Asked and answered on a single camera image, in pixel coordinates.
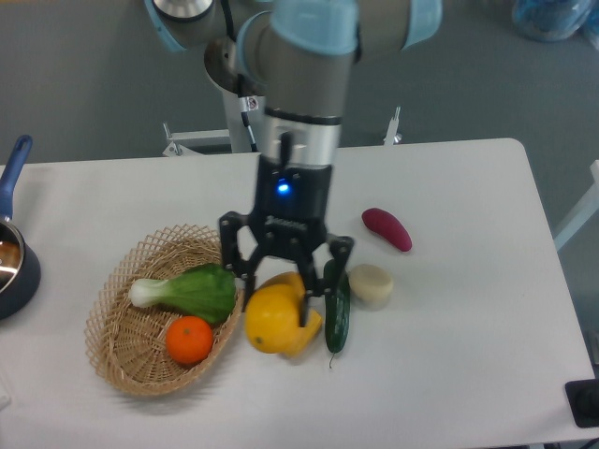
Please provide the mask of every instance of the lemon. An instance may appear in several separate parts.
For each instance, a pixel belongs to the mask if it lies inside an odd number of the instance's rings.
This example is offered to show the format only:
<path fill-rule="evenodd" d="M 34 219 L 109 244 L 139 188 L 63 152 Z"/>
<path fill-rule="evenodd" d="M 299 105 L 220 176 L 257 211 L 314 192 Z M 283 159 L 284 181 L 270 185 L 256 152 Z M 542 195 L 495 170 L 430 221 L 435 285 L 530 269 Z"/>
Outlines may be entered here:
<path fill-rule="evenodd" d="M 306 295 L 306 289 L 303 286 L 303 280 L 300 274 L 296 271 L 288 271 L 286 273 L 277 274 L 260 285 L 260 288 L 270 287 L 271 285 L 275 285 L 277 283 L 286 283 L 287 285 L 292 286 L 298 299 L 303 299 L 303 297 Z"/>
<path fill-rule="evenodd" d="M 284 352 L 298 338 L 300 308 L 294 287 L 277 283 L 257 290 L 245 309 L 245 335 L 258 351 Z"/>
<path fill-rule="evenodd" d="M 306 327 L 298 329 L 296 340 L 284 350 L 284 354 L 289 357 L 297 357 L 308 347 L 322 326 L 322 316 L 314 309 L 310 310 L 308 323 Z"/>

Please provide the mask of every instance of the wicker basket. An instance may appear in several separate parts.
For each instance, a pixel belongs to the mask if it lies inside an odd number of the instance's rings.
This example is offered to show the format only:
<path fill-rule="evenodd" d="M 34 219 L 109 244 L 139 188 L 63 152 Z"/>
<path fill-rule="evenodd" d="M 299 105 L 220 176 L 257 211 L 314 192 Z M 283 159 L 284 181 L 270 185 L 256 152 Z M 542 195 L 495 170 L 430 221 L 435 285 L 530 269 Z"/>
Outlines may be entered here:
<path fill-rule="evenodd" d="M 168 326 L 182 315 L 160 307 L 136 308 L 127 293 L 140 278 L 169 279 L 191 267 L 220 263 L 220 248 L 215 231 L 184 225 L 156 231 L 131 250 L 109 276 L 87 320 L 87 355 L 100 377 L 126 393 L 156 396 L 189 385 L 210 367 L 239 321 L 242 290 L 233 312 L 213 329 L 210 355 L 192 368 L 174 362 L 165 346 Z"/>

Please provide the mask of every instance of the bok choy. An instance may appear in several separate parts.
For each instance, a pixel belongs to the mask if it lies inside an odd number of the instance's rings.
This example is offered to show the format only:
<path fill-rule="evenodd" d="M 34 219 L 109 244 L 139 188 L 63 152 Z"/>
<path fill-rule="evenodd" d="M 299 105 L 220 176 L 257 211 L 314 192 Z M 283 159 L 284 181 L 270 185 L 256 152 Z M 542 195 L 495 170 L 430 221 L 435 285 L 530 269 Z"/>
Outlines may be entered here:
<path fill-rule="evenodd" d="M 217 264 L 190 268 L 169 280 L 138 279 L 129 290 L 136 307 L 172 306 L 208 323 L 224 322 L 235 307 L 235 277 Z"/>

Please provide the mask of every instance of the sweet potato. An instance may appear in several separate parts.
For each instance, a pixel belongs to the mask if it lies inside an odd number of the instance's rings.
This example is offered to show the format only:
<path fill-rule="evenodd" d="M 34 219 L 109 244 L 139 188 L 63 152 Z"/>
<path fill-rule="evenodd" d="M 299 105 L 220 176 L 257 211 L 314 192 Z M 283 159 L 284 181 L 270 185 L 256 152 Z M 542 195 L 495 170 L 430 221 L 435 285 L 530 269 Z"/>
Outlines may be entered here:
<path fill-rule="evenodd" d="M 372 208 L 362 213 L 362 221 L 374 234 L 382 237 L 398 250 L 412 249 L 412 239 L 400 221 L 386 210 Z"/>

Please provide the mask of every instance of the green cucumber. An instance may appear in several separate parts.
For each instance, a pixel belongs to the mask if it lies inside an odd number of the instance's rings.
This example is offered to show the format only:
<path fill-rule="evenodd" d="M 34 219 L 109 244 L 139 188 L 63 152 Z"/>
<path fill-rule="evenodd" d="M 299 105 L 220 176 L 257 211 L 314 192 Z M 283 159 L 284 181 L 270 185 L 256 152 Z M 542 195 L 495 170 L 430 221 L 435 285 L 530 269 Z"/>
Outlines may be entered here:
<path fill-rule="evenodd" d="M 325 265 L 324 277 L 330 279 L 335 268 L 335 261 L 329 260 Z M 345 346 L 349 331 L 349 281 L 343 272 L 336 291 L 325 295 L 325 340 L 327 347 L 334 355 Z"/>

